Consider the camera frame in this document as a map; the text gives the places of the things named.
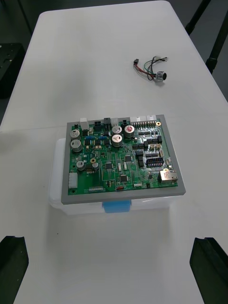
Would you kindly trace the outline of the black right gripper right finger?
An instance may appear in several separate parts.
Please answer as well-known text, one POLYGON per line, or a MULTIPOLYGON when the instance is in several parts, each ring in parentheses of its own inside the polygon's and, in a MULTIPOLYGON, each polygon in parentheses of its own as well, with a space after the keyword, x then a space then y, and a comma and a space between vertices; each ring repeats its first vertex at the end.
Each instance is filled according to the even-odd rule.
POLYGON ((228 303, 228 256, 214 238, 194 239, 190 267, 205 304, 228 303))

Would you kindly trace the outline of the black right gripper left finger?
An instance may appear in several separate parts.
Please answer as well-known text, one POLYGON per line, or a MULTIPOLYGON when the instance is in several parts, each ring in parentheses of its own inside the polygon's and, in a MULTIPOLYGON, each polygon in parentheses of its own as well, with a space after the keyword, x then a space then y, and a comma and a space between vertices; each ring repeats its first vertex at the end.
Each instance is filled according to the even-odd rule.
POLYGON ((0 242, 0 303, 12 304, 29 265, 24 237, 6 236, 0 242))

